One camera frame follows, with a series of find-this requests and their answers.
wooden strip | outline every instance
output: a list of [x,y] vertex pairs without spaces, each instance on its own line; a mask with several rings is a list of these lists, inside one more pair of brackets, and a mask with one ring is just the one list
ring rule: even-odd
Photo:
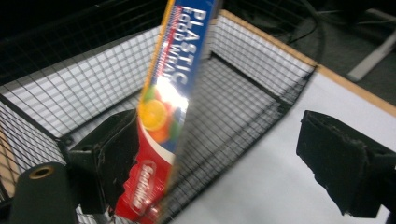
[[[296,49],[293,49],[289,47],[288,45],[284,44],[280,40],[272,37],[271,35],[268,35],[264,31],[254,27],[252,24],[243,21],[242,19],[236,17],[234,14],[232,14],[229,11],[222,10],[220,12],[220,15],[223,17],[227,18],[230,21],[235,22],[236,24],[243,26],[245,29],[249,30],[255,35],[258,35],[259,37],[263,38],[264,40],[270,42],[271,44],[277,46],[278,48],[284,50],[288,54],[292,55],[293,57],[299,59],[303,63],[307,63],[311,66],[315,66],[316,62],[305,55],[303,55],[301,52],[299,52]],[[334,81],[338,85],[348,89],[349,91],[352,91],[353,93],[359,95],[362,99],[370,102],[371,104],[379,107],[380,109],[384,110],[385,112],[391,114],[393,117],[396,117],[396,107],[394,105],[391,105],[390,103],[384,101],[383,99],[377,97],[376,95],[368,92],[367,90],[359,87],[358,85],[350,82],[349,80],[341,77],[340,75],[334,73],[332,70],[326,68],[323,65],[320,65],[318,67],[319,74],[322,74],[325,77],[328,77],[330,80]]]
[[387,113],[391,114],[393,117],[396,117],[396,106],[391,105],[390,103],[384,101],[383,99],[379,98],[378,96],[370,93],[369,91],[363,89],[362,87],[356,85],[355,83],[350,82],[344,77],[334,73],[334,71],[330,70],[329,68],[320,65],[318,67],[318,73],[322,74],[325,77],[328,77],[338,85],[346,88],[349,91],[359,95],[359,97],[363,98],[364,100],[370,102],[371,104],[381,108],[382,110],[386,111]]
[[284,50],[285,52],[287,52],[288,54],[292,55],[294,58],[302,61],[303,63],[306,63],[306,64],[311,65],[311,66],[315,66],[317,64],[314,60],[312,60],[311,58],[306,57],[305,55],[303,55],[298,50],[289,47],[288,45],[286,45],[282,41],[274,38],[271,35],[268,35],[267,33],[265,33],[264,31],[260,30],[259,28],[255,27],[255,26],[253,26],[252,24],[250,24],[250,23],[248,23],[246,21],[243,21],[239,17],[235,16],[233,13],[223,9],[219,14],[221,16],[227,18],[228,20],[233,21],[236,24],[244,27],[245,29],[249,30],[251,33],[253,33],[253,34],[263,38],[264,40],[272,43],[273,45],[275,45],[279,49]]
[[19,177],[19,168],[15,161],[11,146],[3,130],[0,128],[0,181],[9,197],[14,195],[14,183],[16,183]]

white surface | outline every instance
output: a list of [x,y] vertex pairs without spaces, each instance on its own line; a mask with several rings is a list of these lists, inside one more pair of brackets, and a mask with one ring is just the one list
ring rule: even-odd
[[340,119],[396,149],[396,118],[316,75],[289,114],[172,223],[385,223],[384,207],[377,219],[343,217],[296,155],[305,110]]

